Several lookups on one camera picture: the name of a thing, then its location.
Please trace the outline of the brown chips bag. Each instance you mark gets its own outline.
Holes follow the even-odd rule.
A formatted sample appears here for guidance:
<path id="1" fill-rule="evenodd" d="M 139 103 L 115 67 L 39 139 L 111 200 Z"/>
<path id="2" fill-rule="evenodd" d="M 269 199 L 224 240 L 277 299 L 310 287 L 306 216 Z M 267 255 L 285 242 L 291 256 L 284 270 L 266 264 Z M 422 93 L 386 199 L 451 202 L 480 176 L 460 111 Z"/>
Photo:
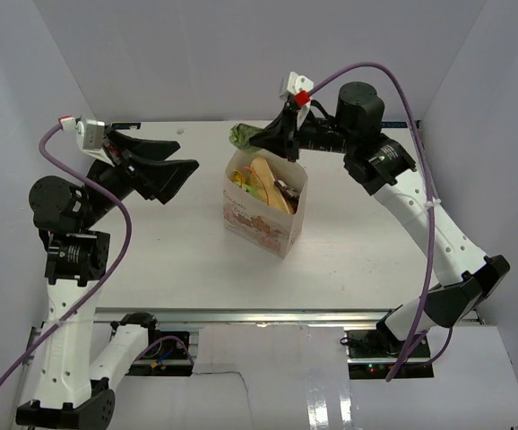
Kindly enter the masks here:
<path id="1" fill-rule="evenodd" d="M 257 190 L 257 198 L 274 209 L 293 215 L 295 210 L 275 185 L 276 178 L 267 159 L 256 157 L 249 168 L 248 184 Z"/>

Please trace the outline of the yellow m&m's packet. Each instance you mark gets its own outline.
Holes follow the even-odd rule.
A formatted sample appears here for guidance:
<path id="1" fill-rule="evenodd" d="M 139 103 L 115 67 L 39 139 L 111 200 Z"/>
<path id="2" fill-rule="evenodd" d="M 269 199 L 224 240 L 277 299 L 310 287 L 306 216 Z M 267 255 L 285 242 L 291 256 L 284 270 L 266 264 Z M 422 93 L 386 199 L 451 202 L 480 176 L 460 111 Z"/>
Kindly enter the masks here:
<path id="1" fill-rule="evenodd" d="M 251 174 L 252 169 L 249 166 L 243 167 L 241 169 L 233 169 L 231 182 L 239 188 L 244 188 L 245 186 L 248 186 L 248 179 Z"/>

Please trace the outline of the purple candy wrapper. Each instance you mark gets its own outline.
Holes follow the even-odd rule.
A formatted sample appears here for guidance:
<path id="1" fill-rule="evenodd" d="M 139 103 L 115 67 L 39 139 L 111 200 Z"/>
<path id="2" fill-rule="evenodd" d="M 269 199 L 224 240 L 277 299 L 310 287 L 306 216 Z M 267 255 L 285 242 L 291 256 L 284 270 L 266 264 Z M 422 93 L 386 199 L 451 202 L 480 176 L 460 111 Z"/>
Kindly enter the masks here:
<path id="1" fill-rule="evenodd" d="M 273 181 L 275 187 L 280 191 L 281 195 L 285 199 L 285 201 L 289 204 L 290 207 L 293 208 L 294 211 L 297 210 L 298 202 L 300 199 L 300 191 L 296 188 L 293 188 L 287 185 L 280 179 L 275 179 Z"/>

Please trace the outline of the light green snack packet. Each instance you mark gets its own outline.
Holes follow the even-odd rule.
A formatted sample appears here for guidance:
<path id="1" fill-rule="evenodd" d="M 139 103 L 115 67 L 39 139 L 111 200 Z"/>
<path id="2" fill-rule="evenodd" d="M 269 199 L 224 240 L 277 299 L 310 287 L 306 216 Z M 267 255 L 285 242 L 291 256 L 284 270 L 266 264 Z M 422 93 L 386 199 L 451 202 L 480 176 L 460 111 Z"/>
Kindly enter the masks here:
<path id="1" fill-rule="evenodd" d="M 239 186 L 245 193 L 249 194 L 250 196 L 254 197 L 256 200 L 267 203 L 267 196 L 265 194 L 265 191 L 262 187 L 256 188 L 251 185 L 248 185 L 246 183 L 243 183 Z"/>

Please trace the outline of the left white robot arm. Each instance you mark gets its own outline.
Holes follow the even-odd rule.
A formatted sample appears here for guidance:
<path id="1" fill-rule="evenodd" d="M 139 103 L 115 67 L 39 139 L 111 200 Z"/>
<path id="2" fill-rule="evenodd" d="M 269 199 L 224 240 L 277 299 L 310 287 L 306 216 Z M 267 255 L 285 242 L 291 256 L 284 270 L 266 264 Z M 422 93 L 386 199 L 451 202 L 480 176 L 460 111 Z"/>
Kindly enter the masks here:
<path id="1" fill-rule="evenodd" d="M 108 262 L 110 235 L 94 226 L 113 208 L 131 216 L 123 200 L 136 192 L 169 202 L 198 169 L 195 159 L 173 159 L 176 141 L 143 140 L 108 127 L 80 185 L 44 176 L 30 189 L 33 223 L 47 253 L 47 327 L 40 376 L 31 400 L 16 409 L 19 426 L 47 429 L 105 429 L 113 417 L 116 389 L 132 363 L 160 351 L 156 319 L 127 314 L 96 359 L 91 338 L 99 292 L 114 270 Z"/>

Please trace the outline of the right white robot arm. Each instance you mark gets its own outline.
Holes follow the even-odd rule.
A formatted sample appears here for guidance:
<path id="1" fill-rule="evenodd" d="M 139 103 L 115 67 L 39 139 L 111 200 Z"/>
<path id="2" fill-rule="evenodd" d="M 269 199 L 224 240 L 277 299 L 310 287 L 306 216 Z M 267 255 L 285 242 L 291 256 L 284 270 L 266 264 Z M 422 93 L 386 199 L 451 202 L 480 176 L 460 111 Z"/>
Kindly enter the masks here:
<path id="1" fill-rule="evenodd" d="M 436 277 L 424 300 L 390 311 L 359 341 L 397 357 L 410 345 L 410 331 L 451 328 L 485 301 L 510 264 L 504 256 L 489 256 L 474 245 L 445 209 L 427 197 L 415 160 L 382 131 L 384 102 L 372 85 L 342 85 L 334 115 L 315 116 L 308 109 L 320 103 L 300 106 L 300 97 L 289 95 L 279 115 L 250 137 L 250 145 L 288 161 L 298 160 L 302 150 L 342 154 L 350 177 L 401 223 L 427 257 L 428 273 Z"/>

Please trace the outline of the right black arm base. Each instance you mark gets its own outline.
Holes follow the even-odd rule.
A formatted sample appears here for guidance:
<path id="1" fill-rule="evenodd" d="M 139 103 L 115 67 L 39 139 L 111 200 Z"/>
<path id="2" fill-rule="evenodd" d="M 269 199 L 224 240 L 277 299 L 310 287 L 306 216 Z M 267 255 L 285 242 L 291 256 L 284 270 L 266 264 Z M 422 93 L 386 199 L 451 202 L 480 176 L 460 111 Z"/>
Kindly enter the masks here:
<path id="1" fill-rule="evenodd" d="M 395 379 L 431 379 L 433 366 L 428 363 L 431 350 L 425 335 L 417 334 L 418 345 L 401 365 Z M 348 357 L 351 381 L 383 380 L 394 367 L 404 341 L 382 343 L 376 329 L 347 330 L 340 339 Z"/>

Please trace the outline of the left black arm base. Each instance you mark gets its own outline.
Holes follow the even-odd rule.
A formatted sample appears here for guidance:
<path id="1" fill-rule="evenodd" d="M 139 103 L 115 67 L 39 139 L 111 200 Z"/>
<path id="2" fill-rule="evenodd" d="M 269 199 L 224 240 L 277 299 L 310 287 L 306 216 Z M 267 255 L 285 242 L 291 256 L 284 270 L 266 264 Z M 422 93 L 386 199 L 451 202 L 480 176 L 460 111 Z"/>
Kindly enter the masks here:
<path id="1" fill-rule="evenodd" d="M 189 350 L 191 335 L 188 331 L 165 331 L 159 328 L 156 317 L 140 312 L 126 314 L 120 321 L 140 325 L 148 330 L 151 347 L 138 358 L 127 372 L 128 376 L 190 376 L 193 357 Z"/>

